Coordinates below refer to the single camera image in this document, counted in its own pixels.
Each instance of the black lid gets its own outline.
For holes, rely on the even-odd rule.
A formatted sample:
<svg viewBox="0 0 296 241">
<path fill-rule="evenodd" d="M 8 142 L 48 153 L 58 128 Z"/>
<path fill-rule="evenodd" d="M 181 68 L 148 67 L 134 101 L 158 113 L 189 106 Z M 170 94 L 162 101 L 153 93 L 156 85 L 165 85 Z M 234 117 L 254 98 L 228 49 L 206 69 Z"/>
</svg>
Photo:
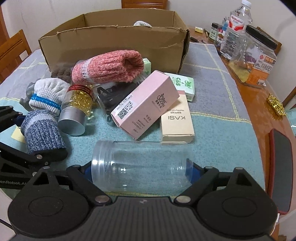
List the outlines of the black lid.
<svg viewBox="0 0 296 241">
<path fill-rule="evenodd" d="M 251 25 L 246 26 L 246 32 L 267 47 L 276 50 L 277 43 L 264 32 L 261 32 Z"/>
<path fill-rule="evenodd" d="M 217 24 L 217 23 L 212 23 L 212 27 L 213 27 L 213 28 L 218 28 L 218 26 L 219 26 L 219 24 Z"/>
</svg>

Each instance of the pink box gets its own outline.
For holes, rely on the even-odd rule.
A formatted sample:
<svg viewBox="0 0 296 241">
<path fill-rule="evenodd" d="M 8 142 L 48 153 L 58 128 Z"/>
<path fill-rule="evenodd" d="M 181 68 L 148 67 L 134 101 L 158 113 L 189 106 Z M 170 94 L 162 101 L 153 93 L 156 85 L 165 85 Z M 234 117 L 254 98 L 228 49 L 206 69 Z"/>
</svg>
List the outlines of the pink box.
<svg viewBox="0 0 296 241">
<path fill-rule="evenodd" d="M 155 70 L 112 112 L 118 127 L 138 139 L 179 98 L 172 80 Z"/>
</svg>

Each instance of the jar with yellow capsules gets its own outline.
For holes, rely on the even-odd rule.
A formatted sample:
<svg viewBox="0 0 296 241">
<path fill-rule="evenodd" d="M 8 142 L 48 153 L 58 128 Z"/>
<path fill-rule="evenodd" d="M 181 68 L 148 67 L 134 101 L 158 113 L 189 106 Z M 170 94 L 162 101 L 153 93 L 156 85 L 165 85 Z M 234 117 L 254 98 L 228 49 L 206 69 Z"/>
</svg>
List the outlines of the jar with yellow capsules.
<svg viewBox="0 0 296 241">
<path fill-rule="evenodd" d="M 71 85 L 61 105 L 59 129 L 71 136 L 82 135 L 87 118 L 91 114 L 92 104 L 91 85 Z"/>
</svg>

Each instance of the beige box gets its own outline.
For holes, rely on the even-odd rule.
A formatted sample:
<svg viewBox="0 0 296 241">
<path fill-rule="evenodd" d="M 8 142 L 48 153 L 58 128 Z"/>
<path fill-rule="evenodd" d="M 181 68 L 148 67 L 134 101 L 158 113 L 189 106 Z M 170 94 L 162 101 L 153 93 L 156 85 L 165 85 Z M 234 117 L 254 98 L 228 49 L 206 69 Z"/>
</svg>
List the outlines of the beige box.
<svg viewBox="0 0 296 241">
<path fill-rule="evenodd" d="M 178 91 L 180 97 L 161 116 L 160 141 L 190 143 L 194 138 L 194 129 L 187 98 L 184 91 Z"/>
</svg>

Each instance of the orange label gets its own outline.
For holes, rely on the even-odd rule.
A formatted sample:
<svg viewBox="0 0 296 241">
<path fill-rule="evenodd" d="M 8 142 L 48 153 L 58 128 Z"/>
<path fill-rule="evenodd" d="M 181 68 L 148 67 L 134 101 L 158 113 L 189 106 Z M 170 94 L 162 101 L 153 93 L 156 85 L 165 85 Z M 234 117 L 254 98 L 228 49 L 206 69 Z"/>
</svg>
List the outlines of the orange label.
<svg viewBox="0 0 296 241">
<path fill-rule="evenodd" d="M 268 76 L 268 73 L 253 68 L 246 83 L 251 85 L 262 85 Z"/>
</svg>

